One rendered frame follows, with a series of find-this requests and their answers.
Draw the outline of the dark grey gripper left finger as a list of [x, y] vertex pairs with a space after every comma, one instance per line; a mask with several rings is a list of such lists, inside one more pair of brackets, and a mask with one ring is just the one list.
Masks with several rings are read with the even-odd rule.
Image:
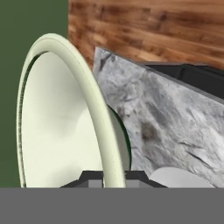
[[64, 186], [64, 188], [103, 188], [102, 171], [83, 171], [80, 177]]

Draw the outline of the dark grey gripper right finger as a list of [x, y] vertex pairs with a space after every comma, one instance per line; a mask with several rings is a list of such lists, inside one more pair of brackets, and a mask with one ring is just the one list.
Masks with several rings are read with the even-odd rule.
[[126, 171], [125, 178], [128, 188], [165, 188], [165, 185], [149, 179], [144, 171]]

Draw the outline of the pale green bowl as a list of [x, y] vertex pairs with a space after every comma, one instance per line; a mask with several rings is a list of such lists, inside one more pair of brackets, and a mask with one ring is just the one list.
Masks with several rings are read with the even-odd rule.
[[124, 188], [130, 140], [88, 63], [66, 38], [48, 33], [31, 46], [17, 93], [17, 163], [23, 188], [58, 188], [90, 172]]

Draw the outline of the white plate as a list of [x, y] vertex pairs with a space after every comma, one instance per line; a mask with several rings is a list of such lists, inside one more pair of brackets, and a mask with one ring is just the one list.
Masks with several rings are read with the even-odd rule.
[[162, 167], [155, 170], [150, 179], [170, 188], [214, 188], [207, 180], [175, 167]]

